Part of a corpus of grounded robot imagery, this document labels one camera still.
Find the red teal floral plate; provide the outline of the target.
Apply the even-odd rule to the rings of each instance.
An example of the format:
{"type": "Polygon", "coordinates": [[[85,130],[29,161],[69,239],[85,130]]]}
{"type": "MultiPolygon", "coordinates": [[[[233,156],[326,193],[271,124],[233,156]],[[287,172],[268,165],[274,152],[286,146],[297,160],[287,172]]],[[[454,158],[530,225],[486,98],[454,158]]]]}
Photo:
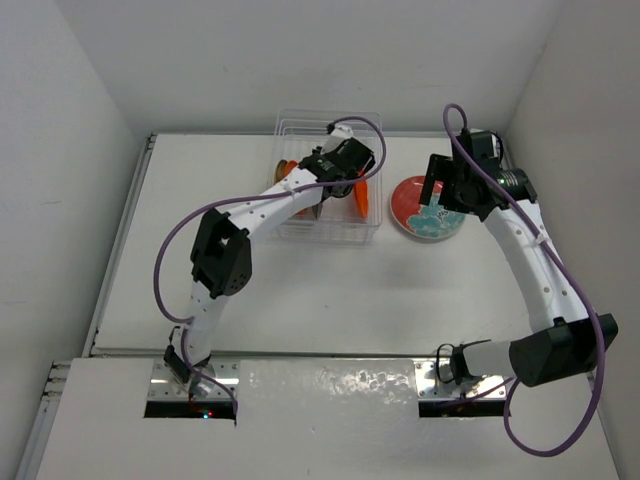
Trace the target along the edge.
{"type": "Polygon", "coordinates": [[[424,178],[412,176],[402,180],[389,199],[391,217],[405,233],[420,240],[437,242],[455,235],[463,226],[465,216],[445,210],[439,203],[441,183],[433,188],[430,203],[419,202],[424,178]]]}

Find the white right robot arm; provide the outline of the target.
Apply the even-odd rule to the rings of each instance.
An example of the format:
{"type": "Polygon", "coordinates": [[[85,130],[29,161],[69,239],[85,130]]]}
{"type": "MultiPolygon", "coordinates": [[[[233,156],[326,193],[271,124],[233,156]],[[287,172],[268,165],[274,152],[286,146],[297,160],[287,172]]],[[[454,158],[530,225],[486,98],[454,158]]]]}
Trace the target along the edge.
{"type": "Polygon", "coordinates": [[[499,147],[492,132],[463,129],[451,156],[430,156],[419,202],[479,218],[511,268],[532,330],[519,340],[453,347],[451,381],[501,375],[534,387],[595,369],[596,336],[576,289],[549,257],[555,248],[533,184],[523,170],[502,167],[499,147]]]}

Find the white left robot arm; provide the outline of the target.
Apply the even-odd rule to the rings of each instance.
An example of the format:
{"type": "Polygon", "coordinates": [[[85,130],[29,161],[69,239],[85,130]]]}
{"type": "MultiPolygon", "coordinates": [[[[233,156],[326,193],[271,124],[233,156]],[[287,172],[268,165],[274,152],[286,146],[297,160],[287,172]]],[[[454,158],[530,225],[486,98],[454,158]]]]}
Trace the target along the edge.
{"type": "Polygon", "coordinates": [[[355,138],[348,125],[332,124],[325,144],[299,160],[263,194],[231,199],[229,210],[222,208],[224,201],[202,207],[171,230],[154,265],[153,285],[161,313],[180,326],[179,339],[171,339],[164,354],[179,382],[187,385],[208,362],[214,330],[228,299],[251,279],[252,245],[298,213],[329,198],[347,196],[375,164],[374,152],[355,138]],[[170,240],[197,216],[201,220],[190,253],[190,304],[187,316],[178,318],[161,300],[160,264],[170,240]]]}

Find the dark teal plate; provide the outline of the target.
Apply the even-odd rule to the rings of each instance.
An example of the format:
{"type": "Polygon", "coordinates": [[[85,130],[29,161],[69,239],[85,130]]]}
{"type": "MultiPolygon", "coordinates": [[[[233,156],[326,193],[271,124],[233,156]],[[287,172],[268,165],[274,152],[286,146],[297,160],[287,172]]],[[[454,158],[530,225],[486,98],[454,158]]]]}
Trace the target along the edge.
{"type": "MultiPolygon", "coordinates": [[[[328,169],[325,166],[325,158],[320,146],[315,147],[311,155],[304,160],[305,168],[316,176],[317,183],[326,183],[328,181],[328,169]]],[[[324,201],[324,187],[320,187],[320,201],[311,207],[311,211],[316,220],[320,218],[322,211],[322,202],[324,201]]]]}

